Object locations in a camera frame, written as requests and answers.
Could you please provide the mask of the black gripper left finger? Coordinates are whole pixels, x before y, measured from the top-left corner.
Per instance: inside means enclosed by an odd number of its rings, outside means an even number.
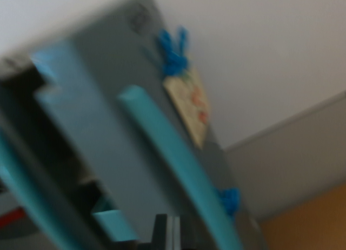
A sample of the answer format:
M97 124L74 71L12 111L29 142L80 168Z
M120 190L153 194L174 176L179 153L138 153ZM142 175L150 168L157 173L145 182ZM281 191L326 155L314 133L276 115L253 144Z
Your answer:
M173 220L173 217L167 214L156 215L151 238L151 249L173 249Z

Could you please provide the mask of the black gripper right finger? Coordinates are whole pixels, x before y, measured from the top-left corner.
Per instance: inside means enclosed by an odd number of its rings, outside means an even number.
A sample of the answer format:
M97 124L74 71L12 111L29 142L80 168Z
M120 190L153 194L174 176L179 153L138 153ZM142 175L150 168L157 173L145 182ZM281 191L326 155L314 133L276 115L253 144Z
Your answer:
M195 230L188 216L174 218L174 249L195 249Z

